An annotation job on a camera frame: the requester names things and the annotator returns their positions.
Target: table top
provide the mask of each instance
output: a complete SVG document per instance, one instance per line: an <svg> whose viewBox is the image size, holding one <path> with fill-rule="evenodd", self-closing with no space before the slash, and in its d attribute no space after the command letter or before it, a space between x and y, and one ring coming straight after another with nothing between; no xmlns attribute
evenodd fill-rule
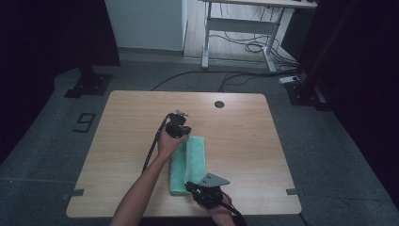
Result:
<svg viewBox="0 0 399 226"><path fill-rule="evenodd" d="M191 134L205 138L207 170L231 182L222 189L243 215L300 213L297 195L286 192L294 183L262 94L113 91L75 187L84 194L71 198L67 215L112 217L163 118L176 109L189 114ZM166 164L144 216L208 216L191 196L169 195L168 171Z"/></svg>
<svg viewBox="0 0 399 226"><path fill-rule="evenodd" d="M294 0L200 0L203 2L212 3L228 3L240 5L256 5L256 6L269 6L279 8L317 8L317 4L301 0L300 2Z"/></svg>

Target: floor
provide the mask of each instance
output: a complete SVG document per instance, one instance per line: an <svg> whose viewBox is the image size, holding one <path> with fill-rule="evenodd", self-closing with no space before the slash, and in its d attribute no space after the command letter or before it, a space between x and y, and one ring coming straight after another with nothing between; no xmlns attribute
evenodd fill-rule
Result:
<svg viewBox="0 0 399 226"><path fill-rule="evenodd" d="M188 4L188 24L186 30L184 56L202 57L202 45L205 41L205 18L208 5L205 6L201 1L187 1ZM265 8L261 6L246 6L235 4L212 4L212 16L219 18L233 18L252 21L275 21L279 15L280 8ZM284 37L287 25L293 14L293 9L287 8L281 19L281 25L273 47L285 57L289 56L283 49L279 48L279 43ZM237 44L225 40L233 39L235 42L248 43L254 41L253 34L235 32L210 32L210 54L213 59L234 59L241 61L264 62L263 53L251 53L246 51L244 44ZM257 38L256 41L267 43L267 37ZM259 51L256 46L249 46L252 51Z"/></svg>
<svg viewBox="0 0 399 226"><path fill-rule="evenodd" d="M65 211L112 90L150 90L175 74L191 72L156 90L215 92L226 74L264 74L262 64L219 60L205 73L197 59L120 56L120 68L95 68L97 73L113 74L104 96L64 98L80 74L72 70L56 78L48 104L0 166L0 225L109 224L110 218L68 218ZM334 114L291 105L279 84L283 76L254 78L238 86L248 79L240 76L224 90L266 97L306 221L298 215L246 216L247 224L398 225L398 210ZM95 120L86 134L74 133L82 113L95 113ZM209 218L145 218L141 225L213 224Z"/></svg>

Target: white desk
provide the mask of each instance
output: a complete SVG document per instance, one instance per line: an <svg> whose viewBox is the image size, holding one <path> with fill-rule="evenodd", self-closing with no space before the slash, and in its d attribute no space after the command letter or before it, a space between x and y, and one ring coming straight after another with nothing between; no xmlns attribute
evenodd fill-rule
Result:
<svg viewBox="0 0 399 226"><path fill-rule="evenodd" d="M279 24L284 13L285 8L316 8L315 2L309 3L306 0L297 2L294 0L201 0L208 3L208 12L206 18L205 28L205 43L203 44L202 51L202 63L203 69L208 68L209 61L209 32L214 31L231 31L241 33L253 33L270 35L269 42L266 48L263 49L263 54L266 59L267 65L270 72L276 72L274 65L273 56L271 55L271 48L276 38L276 34L279 30ZM279 16L274 22L260 22L260 21L248 21L248 20L236 20L236 19L225 19L225 18L212 18L211 10L212 3L227 3L227 4L240 4L240 5L256 5L256 6L269 6L281 8Z"/></svg>

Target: gray carpet floor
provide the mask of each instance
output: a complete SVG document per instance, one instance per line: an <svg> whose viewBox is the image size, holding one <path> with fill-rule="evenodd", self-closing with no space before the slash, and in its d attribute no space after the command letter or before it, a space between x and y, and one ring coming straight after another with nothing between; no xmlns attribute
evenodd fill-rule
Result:
<svg viewBox="0 0 399 226"><path fill-rule="evenodd" d="M123 60L111 73L105 96L64 98L79 77L72 70L56 78L56 90L24 138L0 166L0 225L107 225L109 218L68 218L65 214L90 143L112 90L150 90L199 64ZM208 71L264 72L262 68L214 65ZM190 73L157 90L216 92L225 73ZM269 103L295 187L309 225L399 225L399 213L361 152L334 114L291 105L281 76L251 79L225 92L262 93ZM245 77L233 80L241 83ZM88 133L75 133L81 113L95 113ZM142 225L212 225L201 220L145 218ZM248 225L306 225L298 215L250 216Z"/></svg>

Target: human hand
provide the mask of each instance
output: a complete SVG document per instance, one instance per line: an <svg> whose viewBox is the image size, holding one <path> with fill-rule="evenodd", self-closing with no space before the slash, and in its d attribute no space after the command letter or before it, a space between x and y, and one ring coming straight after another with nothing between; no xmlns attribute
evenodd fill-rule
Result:
<svg viewBox="0 0 399 226"><path fill-rule="evenodd" d="M227 205L231 205L231 198L228 194L223 193L223 202ZM212 220L218 226L235 226L234 221L232 220L231 211L225 207L219 205L215 208L209 209L208 212L211 214Z"/></svg>
<svg viewBox="0 0 399 226"><path fill-rule="evenodd" d="M162 129L161 134L158 138L158 154L169 158L174 152L176 152L179 144L187 139L187 135L180 138L171 137L165 127Z"/></svg>

